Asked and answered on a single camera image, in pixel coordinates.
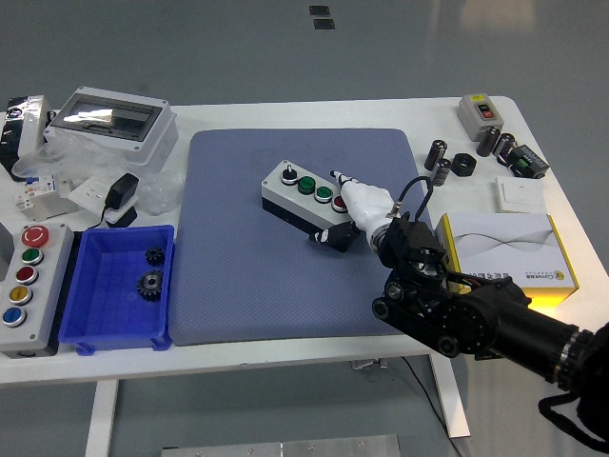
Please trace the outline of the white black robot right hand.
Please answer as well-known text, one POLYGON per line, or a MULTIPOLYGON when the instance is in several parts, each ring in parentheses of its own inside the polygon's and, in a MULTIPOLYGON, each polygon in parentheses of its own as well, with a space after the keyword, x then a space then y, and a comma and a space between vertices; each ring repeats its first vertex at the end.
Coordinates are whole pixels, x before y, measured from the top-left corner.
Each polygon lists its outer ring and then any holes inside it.
POLYGON ((369 247, 377 252, 392 221, 390 213, 394 200, 389 191, 362 183, 337 170, 332 170, 330 175, 340 187, 351 221, 318 230, 309 235, 309 240, 346 252, 359 235, 364 234, 369 247))

